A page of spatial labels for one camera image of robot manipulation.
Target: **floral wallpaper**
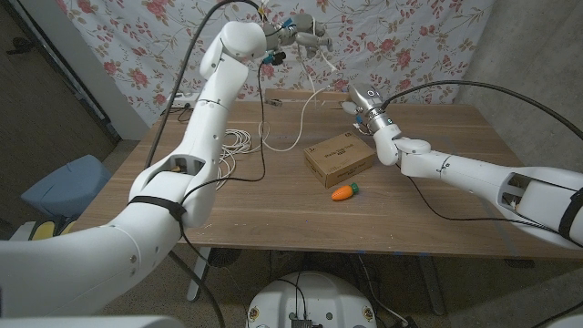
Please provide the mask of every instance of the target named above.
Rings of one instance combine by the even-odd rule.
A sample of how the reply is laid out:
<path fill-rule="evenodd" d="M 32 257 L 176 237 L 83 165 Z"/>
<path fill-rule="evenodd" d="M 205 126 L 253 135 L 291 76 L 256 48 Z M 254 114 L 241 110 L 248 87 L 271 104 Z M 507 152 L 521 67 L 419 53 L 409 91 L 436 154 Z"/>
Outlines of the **floral wallpaper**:
<path fill-rule="evenodd" d="M 85 38 L 103 69 L 129 104 L 149 124 L 166 106 L 189 40 L 202 17 L 218 1 L 195 0 L 55 0 Z M 385 95 L 428 81 L 462 78 L 486 25 L 495 0 L 272 0 L 265 6 L 271 22 L 308 13 L 325 24 L 334 50 L 305 59 L 300 65 L 295 46 L 287 47 L 283 65 L 263 66 L 262 86 L 316 88 L 335 82 L 342 90 L 368 82 Z M 230 20 L 259 22 L 246 4 L 215 12 L 190 57 L 182 90 L 204 84 L 198 65 L 204 49 Z M 332 72 L 322 56 L 332 62 Z M 257 71 L 257 63 L 247 63 Z M 403 101 L 451 103 L 455 86 L 420 90 Z M 257 100 L 255 74 L 239 99 Z"/>

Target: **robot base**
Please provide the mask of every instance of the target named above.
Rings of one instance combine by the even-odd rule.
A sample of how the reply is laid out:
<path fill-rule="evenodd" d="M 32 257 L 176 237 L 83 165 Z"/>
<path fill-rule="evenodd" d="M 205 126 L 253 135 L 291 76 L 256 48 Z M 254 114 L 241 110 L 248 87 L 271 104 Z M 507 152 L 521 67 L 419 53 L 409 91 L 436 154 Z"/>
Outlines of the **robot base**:
<path fill-rule="evenodd" d="M 251 302 L 249 327 L 292 327 L 296 306 L 298 319 L 304 319 L 304 305 L 300 292 L 296 302 L 298 272 L 270 283 Z M 373 307 L 364 295 L 350 283 L 323 272 L 301 272 L 298 287 L 305 298 L 306 319 L 312 326 L 374 328 Z"/>

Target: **orange carrot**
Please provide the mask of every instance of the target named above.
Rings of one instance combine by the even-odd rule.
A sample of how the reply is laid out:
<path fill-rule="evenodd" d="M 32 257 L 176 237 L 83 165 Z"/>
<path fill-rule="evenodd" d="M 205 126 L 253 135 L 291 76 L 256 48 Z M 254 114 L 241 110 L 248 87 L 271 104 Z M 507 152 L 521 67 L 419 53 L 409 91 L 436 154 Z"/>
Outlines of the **orange carrot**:
<path fill-rule="evenodd" d="M 357 192 L 358 186 L 356 183 L 353 183 L 350 186 L 342 186 L 332 194 L 332 200 L 346 200 Z"/>

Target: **cardboard box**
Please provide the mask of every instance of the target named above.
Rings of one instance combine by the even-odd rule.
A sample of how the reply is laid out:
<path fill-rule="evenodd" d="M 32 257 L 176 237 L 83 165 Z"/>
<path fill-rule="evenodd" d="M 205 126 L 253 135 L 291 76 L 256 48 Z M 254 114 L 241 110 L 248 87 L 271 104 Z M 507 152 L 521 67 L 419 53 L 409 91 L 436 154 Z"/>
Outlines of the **cardboard box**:
<path fill-rule="evenodd" d="M 352 132 L 303 150 L 306 165 L 327 189 L 370 168 L 374 150 Z"/>

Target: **black strap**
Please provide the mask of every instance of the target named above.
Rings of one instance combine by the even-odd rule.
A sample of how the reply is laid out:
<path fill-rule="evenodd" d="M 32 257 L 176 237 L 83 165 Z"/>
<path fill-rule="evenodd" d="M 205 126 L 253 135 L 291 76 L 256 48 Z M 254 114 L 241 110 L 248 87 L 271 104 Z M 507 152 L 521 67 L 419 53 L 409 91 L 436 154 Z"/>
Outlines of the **black strap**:
<path fill-rule="evenodd" d="M 581 207 L 583 207 L 583 188 L 571 196 L 571 203 L 568 204 L 567 209 L 561 218 L 561 222 L 558 225 L 558 233 L 568 241 L 573 241 L 570 236 L 571 226 L 573 225 L 573 221 L 575 220 L 575 217 L 577 217 L 579 210 L 581 210 Z"/>
<path fill-rule="evenodd" d="M 136 196 L 129 201 L 128 205 L 131 203 L 139 202 L 158 205 L 160 207 L 167 209 L 170 212 L 172 218 L 174 218 L 174 220 L 176 220 L 177 222 L 182 222 L 182 214 L 186 213 L 186 209 L 184 209 L 184 207 L 180 205 L 180 203 L 153 196 Z"/>

